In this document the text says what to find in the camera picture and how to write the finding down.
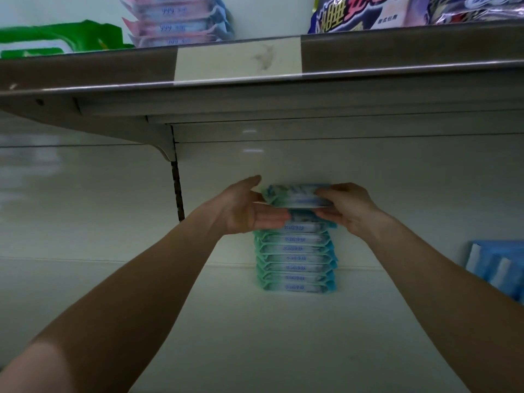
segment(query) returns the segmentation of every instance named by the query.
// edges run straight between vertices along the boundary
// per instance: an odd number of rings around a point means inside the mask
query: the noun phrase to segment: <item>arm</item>
[[[225,234],[278,228],[287,210],[230,186],[49,324],[0,375],[2,392],[127,392],[160,349]]]
[[[474,392],[524,391],[524,309],[456,265],[355,184],[318,195],[318,216],[344,225],[371,248],[444,359]]]

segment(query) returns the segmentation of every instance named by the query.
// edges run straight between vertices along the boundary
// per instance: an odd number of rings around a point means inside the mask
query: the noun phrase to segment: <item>left hand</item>
[[[274,208],[264,203],[260,193],[251,189],[258,185],[262,177],[244,179],[229,186],[205,206],[212,208],[222,234],[247,233],[261,229],[278,229],[289,220],[287,209]]]

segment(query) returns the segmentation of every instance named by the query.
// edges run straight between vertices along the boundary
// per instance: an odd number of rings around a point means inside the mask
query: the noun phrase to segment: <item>hand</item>
[[[343,225],[360,238],[368,230],[373,217],[381,213],[367,190],[354,183],[332,185],[329,189],[318,189],[315,194],[333,203],[332,207],[315,210],[320,218]]]
[[[260,229],[278,229],[289,220],[287,209],[274,208],[264,203],[260,193],[251,189],[262,180],[260,175],[229,186],[206,203],[212,208],[222,234],[246,233]]]

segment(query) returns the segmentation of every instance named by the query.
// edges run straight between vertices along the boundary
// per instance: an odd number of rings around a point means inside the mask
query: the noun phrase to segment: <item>metal shelf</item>
[[[173,160],[166,124],[521,109],[523,41],[506,21],[0,60],[0,109]]]

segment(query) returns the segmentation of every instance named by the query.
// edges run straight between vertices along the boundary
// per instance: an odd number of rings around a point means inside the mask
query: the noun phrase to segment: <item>forearm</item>
[[[128,391],[160,349],[221,237],[198,209],[45,328],[76,391]]]
[[[376,213],[365,241],[429,338],[472,391],[524,391],[524,311],[396,219]]]

